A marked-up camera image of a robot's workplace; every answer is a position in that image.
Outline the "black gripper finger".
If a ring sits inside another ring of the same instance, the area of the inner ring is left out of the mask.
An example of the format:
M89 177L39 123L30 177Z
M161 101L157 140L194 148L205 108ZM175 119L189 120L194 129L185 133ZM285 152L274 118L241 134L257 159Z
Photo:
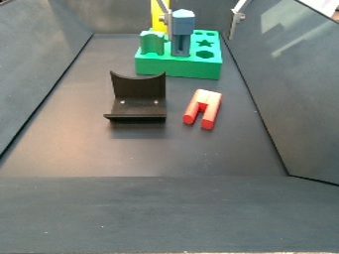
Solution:
M250 0L239 0L237 6L231 9L233 23L231 23L231 29L230 29L230 35L229 35L230 40L234 39L238 23L246 18L245 10L249 6L249 2Z
M170 9L169 4L165 0L157 1L163 10L163 14L159 17L159 20L167 25L169 40L173 40L173 10Z

